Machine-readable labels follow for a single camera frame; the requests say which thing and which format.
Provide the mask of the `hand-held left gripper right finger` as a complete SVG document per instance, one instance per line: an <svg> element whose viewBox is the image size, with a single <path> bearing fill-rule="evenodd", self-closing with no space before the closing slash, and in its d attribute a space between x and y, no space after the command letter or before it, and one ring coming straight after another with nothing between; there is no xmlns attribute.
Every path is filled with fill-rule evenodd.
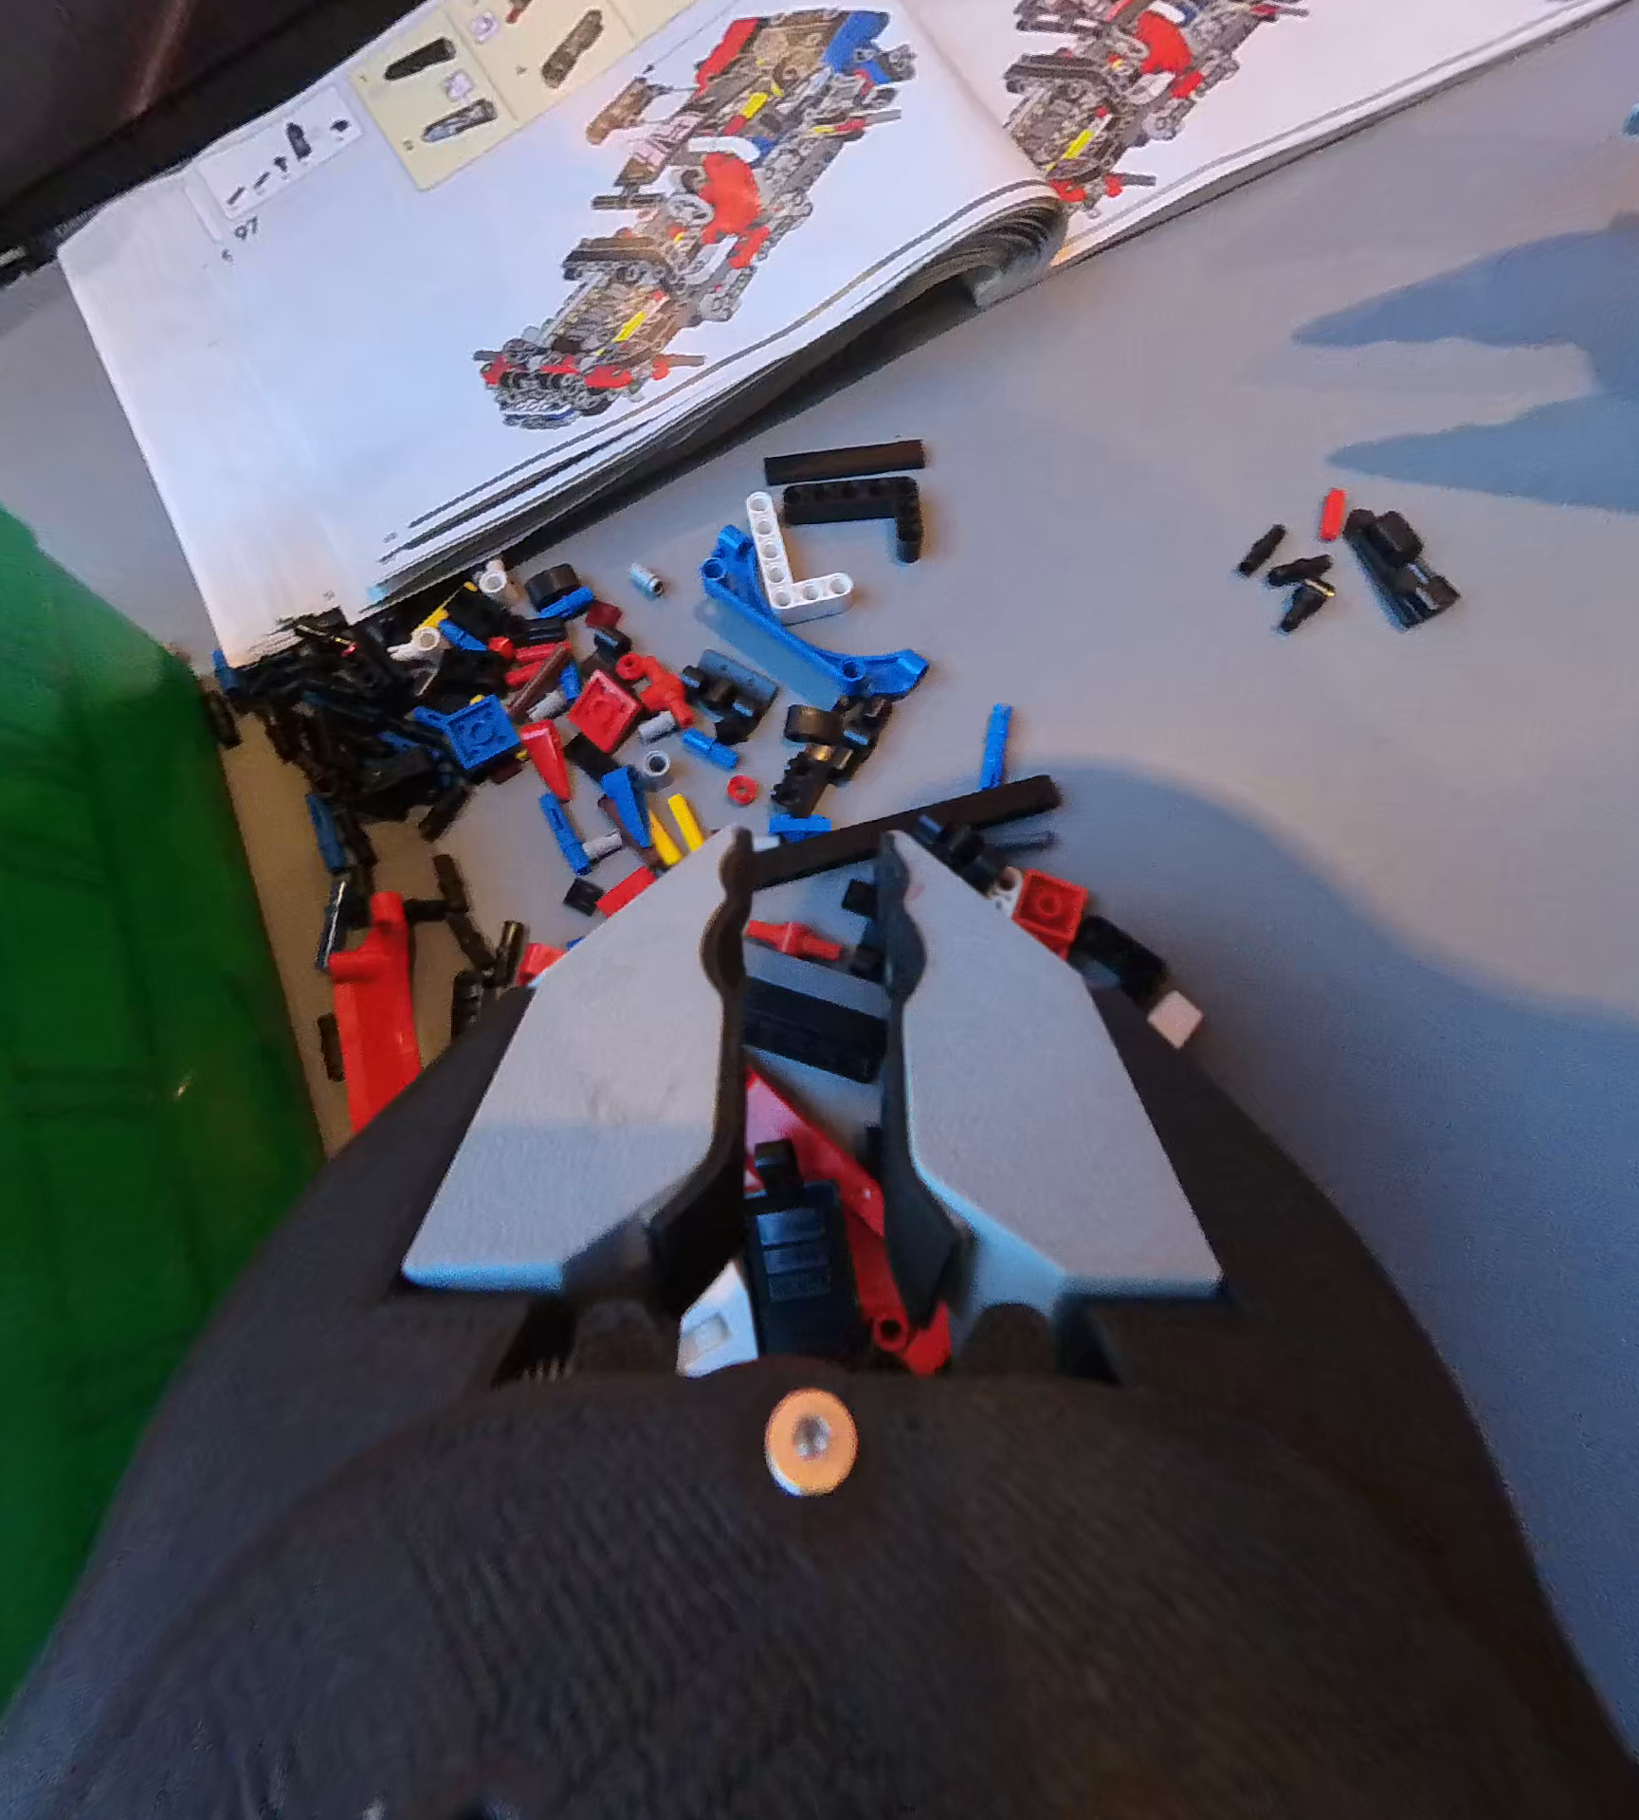
<svg viewBox="0 0 1639 1820"><path fill-rule="evenodd" d="M1212 1296L1222 1266L1072 967L903 830L877 921L884 1240L911 1319Z"/></svg>

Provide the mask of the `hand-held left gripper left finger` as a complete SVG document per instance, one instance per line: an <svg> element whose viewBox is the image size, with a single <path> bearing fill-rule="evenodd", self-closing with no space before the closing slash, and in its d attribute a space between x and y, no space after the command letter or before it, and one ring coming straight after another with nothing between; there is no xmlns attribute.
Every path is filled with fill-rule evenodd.
<svg viewBox="0 0 1639 1820"><path fill-rule="evenodd" d="M402 1276L681 1315L742 1245L744 828L531 989Z"/></svg>

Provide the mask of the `pile of small toy bricks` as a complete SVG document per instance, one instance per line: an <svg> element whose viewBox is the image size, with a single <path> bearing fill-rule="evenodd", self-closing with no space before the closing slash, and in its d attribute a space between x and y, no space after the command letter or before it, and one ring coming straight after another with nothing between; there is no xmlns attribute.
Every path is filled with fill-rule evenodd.
<svg viewBox="0 0 1639 1820"><path fill-rule="evenodd" d="M516 722L503 694L474 694L442 712L416 688L414 661L423 658L442 667L450 658L524 654L509 640L476 639L471 621L459 635L435 629L397 648L363 625L338 631L308 621L294 631L311 659L287 663L279 652L247 671L222 671L220 684L239 714L266 720L273 743L313 783L332 876L323 959L332 1014L323 1042L330 1075L344 1082L351 1128L361 1131L421 1071L412 999L416 921L455 929L467 957L467 1012L484 1014L501 989L512 991L509 1042L541 974L573 949L554 949L547 967L524 968L524 951L510 961L505 949L486 946L446 857L437 860L438 898L414 902L376 891L361 826L414 807L448 807L484 775L539 764L554 752L552 722ZM1070 887L1047 879L1049 896L1030 913L1032 876L1019 874L1008 887L979 830L951 822L945 807L922 809L907 826L863 824L753 849L742 929L742 1245L681 1315L634 1295L655 1325L676 1317L681 1340L695 1331L689 1313L721 1319L734 1308L713 1296L727 1279L744 1298L757 1355L858 1363L879 1348L928 1374L947 1361L952 1338L966 1338L975 1323L956 1323L945 1306L924 1323L913 1321L884 1240L880 1073L892 1006L877 921L877 855L894 832L915 838L1072 967L1083 921L1070 917ZM621 1298L579 1304L514 1289L423 1287L402 1276L402 1260L399 1279L423 1293L516 1295L529 1306L522 1342L535 1321L558 1317L560 1336L581 1349L594 1331L594 1308ZM1081 1308L1119 1300L1207 1296L1089 1298L1059 1323L1036 1313L1059 1329ZM1028 1306L996 1304L979 1315L992 1308Z"/></svg>

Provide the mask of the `large green plastic bin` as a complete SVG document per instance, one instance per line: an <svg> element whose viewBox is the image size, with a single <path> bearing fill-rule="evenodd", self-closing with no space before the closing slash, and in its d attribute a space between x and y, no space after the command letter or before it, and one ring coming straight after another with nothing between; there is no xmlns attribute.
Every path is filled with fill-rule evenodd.
<svg viewBox="0 0 1639 1820"><path fill-rule="evenodd" d="M0 1713L321 1160L194 675L0 508Z"/></svg>

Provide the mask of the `white angled toy beam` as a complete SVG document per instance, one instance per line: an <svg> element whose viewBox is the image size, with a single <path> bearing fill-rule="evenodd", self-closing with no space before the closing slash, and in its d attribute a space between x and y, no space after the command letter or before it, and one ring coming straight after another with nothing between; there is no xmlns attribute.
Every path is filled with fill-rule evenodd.
<svg viewBox="0 0 1639 1820"><path fill-rule="evenodd" d="M755 489L746 496L744 506L770 618L778 625L791 627L846 612L854 597L852 576L842 570L810 576L795 572L774 494Z"/></svg>

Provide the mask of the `black angled toy beam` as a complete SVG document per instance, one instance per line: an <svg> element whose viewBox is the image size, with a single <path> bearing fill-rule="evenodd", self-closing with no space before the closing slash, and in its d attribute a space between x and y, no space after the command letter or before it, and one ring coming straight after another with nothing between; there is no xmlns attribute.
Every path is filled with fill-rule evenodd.
<svg viewBox="0 0 1639 1820"><path fill-rule="evenodd" d="M896 559L913 565L922 557L922 494L905 474L791 483L780 506L784 525L795 529L888 521Z"/></svg>

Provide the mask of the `black toy brick assembly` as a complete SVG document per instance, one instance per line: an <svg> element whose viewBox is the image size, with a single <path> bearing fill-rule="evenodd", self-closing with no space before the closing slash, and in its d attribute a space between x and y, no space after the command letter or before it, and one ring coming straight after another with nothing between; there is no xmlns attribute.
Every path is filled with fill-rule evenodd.
<svg viewBox="0 0 1639 1820"><path fill-rule="evenodd" d="M1423 536L1400 512L1353 508L1341 534L1398 629L1427 625L1463 599L1425 557Z"/></svg>

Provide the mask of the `black flat toy tile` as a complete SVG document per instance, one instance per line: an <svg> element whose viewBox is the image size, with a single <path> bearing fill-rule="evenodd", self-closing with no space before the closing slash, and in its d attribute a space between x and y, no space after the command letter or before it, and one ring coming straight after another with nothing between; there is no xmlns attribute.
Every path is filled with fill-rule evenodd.
<svg viewBox="0 0 1639 1820"><path fill-rule="evenodd" d="M926 447L916 438L803 449L767 457L765 483L770 489L875 479L924 470Z"/></svg>

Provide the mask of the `open building instruction booklet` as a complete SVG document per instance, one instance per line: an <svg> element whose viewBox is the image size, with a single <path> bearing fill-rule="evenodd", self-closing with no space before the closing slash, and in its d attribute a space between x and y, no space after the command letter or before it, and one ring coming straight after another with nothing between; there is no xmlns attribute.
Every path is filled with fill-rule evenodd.
<svg viewBox="0 0 1639 1820"><path fill-rule="evenodd" d="M59 261L228 656L1605 3L425 3Z"/></svg>

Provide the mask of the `blue curved toy frame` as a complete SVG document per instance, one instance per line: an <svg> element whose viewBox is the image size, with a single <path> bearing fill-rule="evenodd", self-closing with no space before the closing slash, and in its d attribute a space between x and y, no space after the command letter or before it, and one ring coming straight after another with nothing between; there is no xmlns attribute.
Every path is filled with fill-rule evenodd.
<svg viewBox="0 0 1639 1820"><path fill-rule="evenodd" d="M710 557L700 567L706 597L732 623L748 625L750 637L776 654L778 665L797 665L823 676L835 695L848 699L903 699L926 678L930 663L911 648L890 652L841 652L822 648L778 621L759 578L755 546L736 525L725 525Z"/></svg>

